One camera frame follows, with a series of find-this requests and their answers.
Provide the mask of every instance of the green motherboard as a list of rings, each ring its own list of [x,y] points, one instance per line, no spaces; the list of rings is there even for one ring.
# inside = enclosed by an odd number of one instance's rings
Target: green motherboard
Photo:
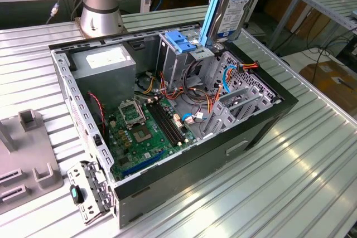
[[[172,118],[175,113],[167,99],[161,99],[158,104],[167,114],[167,118],[175,125]],[[161,159],[164,159],[196,142],[194,135],[185,127],[176,128],[184,137],[183,142],[172,144],[161,128],[165,125],[157,122],[157,114],[149,111],[147,104],[140,104],[145,124],[137,124],[128,129],[126,121],[138,116],[132,108],[126,107],[122,112],[119,109],[106,116],[109,123],[109,150],[114,158],[112,166],[113,176],[117,179],[136,173]]]

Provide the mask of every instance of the metal bracket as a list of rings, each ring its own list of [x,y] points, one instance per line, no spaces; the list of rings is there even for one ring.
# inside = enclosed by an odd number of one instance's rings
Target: metal bracket
[[[73,201],[86,225],[106,214],[113,206],[113,194],[97,163],[77,163],[67,174],[72,185],[70,192]]]

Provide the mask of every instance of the red wire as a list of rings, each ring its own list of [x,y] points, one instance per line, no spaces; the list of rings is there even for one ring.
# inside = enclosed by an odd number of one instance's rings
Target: red wire
[[[88,94],[93,97],[93,99],[97,102],[99,110],[100,110],[100,116],[102,117],[102,127],[103,127],[103,135],[104,135],[104,113],[103,113],[103,109],[102,109],[102,105],[100,103],[100,101],[98,100],[98,98],[91,92],[88,91]]]

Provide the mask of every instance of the blue pcie slot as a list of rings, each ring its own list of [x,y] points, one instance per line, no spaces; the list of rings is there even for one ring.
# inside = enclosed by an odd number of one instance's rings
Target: blue pcie slot
[[[144,162],[137,164],[134,167],[131,167],[125,171],[122,172],[123,176],[127,176],[129,174],[133,174],[135,172],[137,172],[140,169],[143,169],[147,166],[150,166],[152,163],[158,161],[160,159],[160,156],[163,155],[163,153],[165,152],[165,150],[163,150],[162,152],[156,154],[155,156],[151,157],[150,159],[145,160]]]

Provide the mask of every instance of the wire bundle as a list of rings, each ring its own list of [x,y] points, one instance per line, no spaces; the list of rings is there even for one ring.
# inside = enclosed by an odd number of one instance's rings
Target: wire bundle
[[[145,90],[144,92],[142,92],[143,94],[148,94],[148,93],[150,93],[150,91],[152,90],[152,86],[153,86],[153,84],[154,84],[154,80],[155,80],[155,77],[151,77],[151,81],[150,81],[150,86],[148,87],[148,89],[147,90]]]
[[[229,88],[228,88],[227,82],[231,79],[231,72],[232,72],[234,69],[239,70],[240,67],[242,67],[243,70],[246,70],[246,69],[258,68],[259,65],[258,65],[257,62],[255,62],[255,63],[253,63],[253,64],[229,65],[228,67],[226,67],[226,69],[224,69],[224,72],[223,72],[222,84],[223,84],[224,89],[225,89],[228,93],[230,93],[230,90],[229,90]]]
[[[182,91],[182,87],[179,89],[175,89],[173,91],[173,93],[168,93],[166,90],[166,85],[165,85],[165,79],[163,78],[163,74],[162,72],[160,72],[160,78],[161,78],[161,83],[160,83],[160,92],[162,95],[164,95],[166,98],[168,98],[169,100],[174,100],[176,99],[178,96],[180,96],[182,93],[184,93]]]
[[[97,103],[98,107],[99,107],[99,110],[100,110],[100,117],[102,118],[102,132],[103,132],[103,135],[105,135],[105,125],[104,125],[104,112],[103,112],[103,107],[102,107],[102,104],[100,103],[100,101],[98,100],[98,98],[91,92],[88,91],[88,95],[91,96],[95,102]]]

